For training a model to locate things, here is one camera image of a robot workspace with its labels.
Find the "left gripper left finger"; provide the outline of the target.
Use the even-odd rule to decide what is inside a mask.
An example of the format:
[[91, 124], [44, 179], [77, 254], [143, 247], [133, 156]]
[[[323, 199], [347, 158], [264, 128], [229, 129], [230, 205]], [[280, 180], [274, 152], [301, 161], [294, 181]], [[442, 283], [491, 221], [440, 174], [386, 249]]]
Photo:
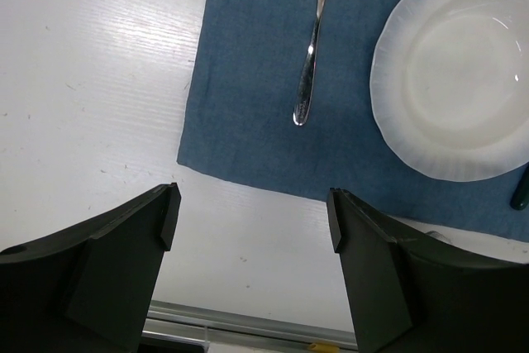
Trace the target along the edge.
[[161, 184], [1, 253], [4, 352], [134, 352], [181, 194]]

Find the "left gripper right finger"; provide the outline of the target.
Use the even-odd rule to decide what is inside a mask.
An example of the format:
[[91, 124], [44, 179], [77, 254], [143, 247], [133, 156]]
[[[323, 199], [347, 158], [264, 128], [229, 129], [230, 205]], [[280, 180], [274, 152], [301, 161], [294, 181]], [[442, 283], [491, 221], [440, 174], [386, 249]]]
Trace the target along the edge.
[[359, 351], [527, 351], [527, 265], [446, 244], [342, 189], [326, 207]]

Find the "gold spoon green handle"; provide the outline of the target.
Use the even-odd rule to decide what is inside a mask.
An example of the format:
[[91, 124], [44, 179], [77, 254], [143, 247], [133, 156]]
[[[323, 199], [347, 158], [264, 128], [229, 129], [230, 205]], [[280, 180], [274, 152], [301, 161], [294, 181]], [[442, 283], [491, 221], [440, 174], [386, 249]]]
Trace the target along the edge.
[[510, 207], [517, 211], [524, 210], [529, 203], [529, 165], [524, 170], [512, 195]]

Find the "blue cloth napkin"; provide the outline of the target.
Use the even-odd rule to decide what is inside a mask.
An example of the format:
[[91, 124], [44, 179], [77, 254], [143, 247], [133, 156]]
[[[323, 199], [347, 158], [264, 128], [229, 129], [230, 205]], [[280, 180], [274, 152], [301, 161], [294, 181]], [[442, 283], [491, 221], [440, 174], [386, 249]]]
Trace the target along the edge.
[[207, 0], [178, 162], [237, 184], [325, 200], [351, 191], [382, 212], [526, 241], [509, 207], [520, 171], [429, 179], [384, 143], [369, 100], [375, 42], [398, 0], [327, 0], [311, 115], [293, 105], [316, 0]]

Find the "silver fork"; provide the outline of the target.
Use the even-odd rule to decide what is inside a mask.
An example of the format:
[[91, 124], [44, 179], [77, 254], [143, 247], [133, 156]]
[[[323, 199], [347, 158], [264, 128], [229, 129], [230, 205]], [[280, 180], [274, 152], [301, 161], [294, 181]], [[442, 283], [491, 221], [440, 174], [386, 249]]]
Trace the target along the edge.
[[325, 1], [317, 0], [316, 16], [313, 23], [311, 39], [307, 47], [307, 54], [298, 84], [296, 103], [293, 108], [293, 123], [296, 126], [305, 125], [309, 117], [316, 69], [317, 45]]

